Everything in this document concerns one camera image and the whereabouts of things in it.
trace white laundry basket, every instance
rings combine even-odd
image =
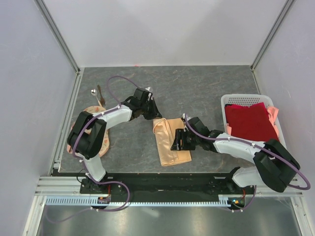
[[[257,104],[263,102],[265,107],[268,108],[269,106],[273,106],[272,100],[270,97],[265,95],[259,94],[226,94],[221,98],[221,106],[222,106],[222,114],[223,114],[223,123],[224,123],[224,130],[226,132],[226,117],[225,117],[225,105],[226,104],[235,104],[241,106],[251,106],[253,104]],[[279,120],[277,118],[275,122],[276,126],[279,129],[279,141],[280,143],[286,148],[284,136],[281,130],[281,126]]]

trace white wall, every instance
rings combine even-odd
[[[0,234],[22,234],[75,73],[33,0],[0,2]]]
[[[257,79],[280,109],[288,150],[313,187],[304,192],[315,220],[315,1],[295,1],[262,58]]]
[[[249,65],[285,0],[45,0],[79,66]]]

